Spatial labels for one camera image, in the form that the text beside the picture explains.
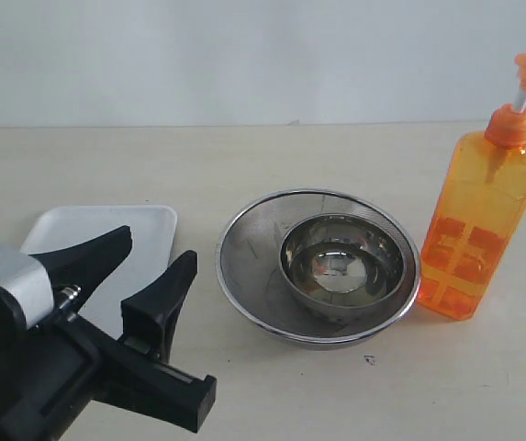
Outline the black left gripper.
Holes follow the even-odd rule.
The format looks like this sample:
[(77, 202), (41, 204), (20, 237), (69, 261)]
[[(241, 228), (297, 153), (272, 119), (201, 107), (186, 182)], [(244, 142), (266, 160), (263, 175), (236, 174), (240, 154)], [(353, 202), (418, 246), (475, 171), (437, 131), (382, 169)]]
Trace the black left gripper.
[[(67, 307), (82, 307), (124, 262), (129, 226), (36, 259)], [(86, 319), (59, 314), (52, 325), (0, 351), (0, 440), (57, 440), (90, 401), (198, 432), (217, 398), (216, 378), (170, 363), (180, 311), (197, 274), (197, 253), (176, 258), (149, 286), (120, 302), (113, 338)]]

